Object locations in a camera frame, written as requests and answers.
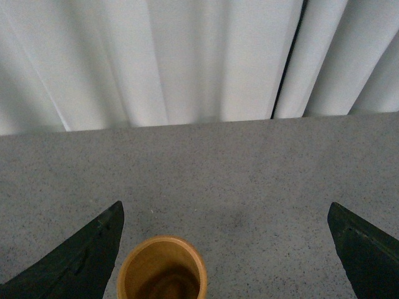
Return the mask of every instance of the gray speckled floor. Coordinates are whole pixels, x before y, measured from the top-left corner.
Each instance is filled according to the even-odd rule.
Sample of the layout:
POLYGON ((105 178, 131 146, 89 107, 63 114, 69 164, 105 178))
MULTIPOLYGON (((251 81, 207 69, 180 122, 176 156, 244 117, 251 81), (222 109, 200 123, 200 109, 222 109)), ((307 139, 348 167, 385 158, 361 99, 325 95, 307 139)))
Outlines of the gray speckled floor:
POLYGON ((332 201, 399 238, 399 115, 0 138, 0 282, 116 200, 124 257, 156 234, 203 254, 208 298, 355 298, 332 201))

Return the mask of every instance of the ceramic cup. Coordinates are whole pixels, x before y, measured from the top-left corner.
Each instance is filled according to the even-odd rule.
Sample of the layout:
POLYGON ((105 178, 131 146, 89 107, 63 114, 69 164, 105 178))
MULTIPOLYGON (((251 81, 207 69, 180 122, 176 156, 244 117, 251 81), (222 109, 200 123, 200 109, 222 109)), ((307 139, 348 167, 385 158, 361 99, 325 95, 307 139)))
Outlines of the ceramic cup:
POLYGON ((118 299, 205 299, 206 268, 186 240, 152 237, 134 248, 119 271, 118 299))

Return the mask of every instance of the yellow cup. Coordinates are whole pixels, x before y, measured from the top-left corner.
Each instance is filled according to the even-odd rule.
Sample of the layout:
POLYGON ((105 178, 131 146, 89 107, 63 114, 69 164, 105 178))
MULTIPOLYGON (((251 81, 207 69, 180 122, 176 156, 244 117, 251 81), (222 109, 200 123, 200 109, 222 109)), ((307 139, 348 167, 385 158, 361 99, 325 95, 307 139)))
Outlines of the yellow cup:
POLYGON ((205 299, 207 281, 204 261, 194 246, 159 235, 139 244, 123 262, 118 299, 205 299))

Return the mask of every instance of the curtain fold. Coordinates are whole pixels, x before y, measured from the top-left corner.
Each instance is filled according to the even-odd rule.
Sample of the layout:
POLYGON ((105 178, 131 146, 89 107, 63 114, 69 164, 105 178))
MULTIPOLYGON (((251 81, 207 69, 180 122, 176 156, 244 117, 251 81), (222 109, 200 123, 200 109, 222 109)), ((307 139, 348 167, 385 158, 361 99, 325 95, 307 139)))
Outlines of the curtain fold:
POLYGON ((397 1, 349 1, 305 115, 346 115, 398 29, 397 1))
POLYGON ((300 25, 274 118, 304 114, 347 0, 309 1, 300 25))
POLYGON ((0 135, 398 111, 399 2, 301 7, 0 0, 0 135))

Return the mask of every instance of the curtain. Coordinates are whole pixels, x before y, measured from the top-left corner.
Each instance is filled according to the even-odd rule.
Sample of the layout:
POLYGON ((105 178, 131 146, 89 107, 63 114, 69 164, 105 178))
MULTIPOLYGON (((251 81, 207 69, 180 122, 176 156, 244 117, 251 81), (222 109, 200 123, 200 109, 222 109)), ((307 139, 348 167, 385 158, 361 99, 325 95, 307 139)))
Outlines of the curtain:
POLYGON ((0 135, 399 110, 396 0, 0 0, 0 135))

